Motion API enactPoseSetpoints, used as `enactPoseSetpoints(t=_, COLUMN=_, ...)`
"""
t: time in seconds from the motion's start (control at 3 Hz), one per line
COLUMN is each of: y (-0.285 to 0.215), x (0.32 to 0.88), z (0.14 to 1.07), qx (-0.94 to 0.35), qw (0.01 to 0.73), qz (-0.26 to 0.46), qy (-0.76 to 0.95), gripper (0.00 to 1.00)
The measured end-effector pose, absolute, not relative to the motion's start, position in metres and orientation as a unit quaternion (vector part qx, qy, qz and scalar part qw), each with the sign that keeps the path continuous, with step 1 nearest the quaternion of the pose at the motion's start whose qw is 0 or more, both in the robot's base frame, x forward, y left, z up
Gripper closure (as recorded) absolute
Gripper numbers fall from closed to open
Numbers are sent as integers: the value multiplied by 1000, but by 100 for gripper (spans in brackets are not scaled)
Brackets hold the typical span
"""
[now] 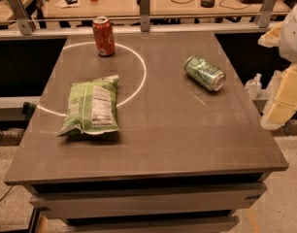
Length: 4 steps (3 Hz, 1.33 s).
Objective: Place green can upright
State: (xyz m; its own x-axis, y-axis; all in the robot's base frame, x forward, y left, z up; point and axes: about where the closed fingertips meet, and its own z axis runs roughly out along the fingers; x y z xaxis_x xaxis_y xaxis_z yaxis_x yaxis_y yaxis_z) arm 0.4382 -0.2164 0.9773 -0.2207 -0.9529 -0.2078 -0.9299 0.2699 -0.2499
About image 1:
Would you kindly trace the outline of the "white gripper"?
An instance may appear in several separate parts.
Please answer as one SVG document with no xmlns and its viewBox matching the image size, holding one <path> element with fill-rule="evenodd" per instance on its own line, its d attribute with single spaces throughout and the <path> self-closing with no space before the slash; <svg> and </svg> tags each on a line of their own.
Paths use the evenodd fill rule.
<svg viewBox="0 0 297 233">
<path fill-rule="evenodd" d="M 286 16 L 262 35 L 258 44 L 272 48 L 279 46 L 280 56 L 290 62 L 297 62 L 297 4 Z M 270 96 L 263 109 L 260 125 L 267 130 L 284 126 L 297 112 L 297 63 L 292 63 L 281 73 L 279 88 Z"/>
</svg>

